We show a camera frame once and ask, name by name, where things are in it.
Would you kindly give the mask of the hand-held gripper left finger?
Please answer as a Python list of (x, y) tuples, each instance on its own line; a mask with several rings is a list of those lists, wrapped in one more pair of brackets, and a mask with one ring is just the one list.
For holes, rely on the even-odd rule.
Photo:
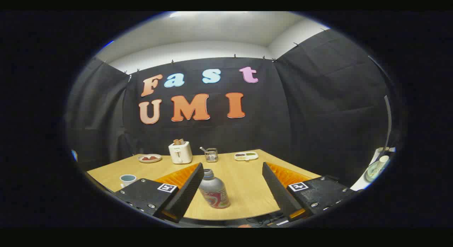
[(114, 192), (114, 195), (149, 216), (178, 223), (190, 206), (203, 177), (203, 164), (197, 163), (156, 180), (138, 179)]

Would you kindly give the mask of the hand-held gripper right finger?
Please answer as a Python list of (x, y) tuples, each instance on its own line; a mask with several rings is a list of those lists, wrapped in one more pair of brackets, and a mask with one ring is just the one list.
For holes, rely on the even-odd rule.
[(309, 179), (269, 162), (263, 163), (262, 176), (289, 222), (318, 216), (358, 195), (330, 176)]

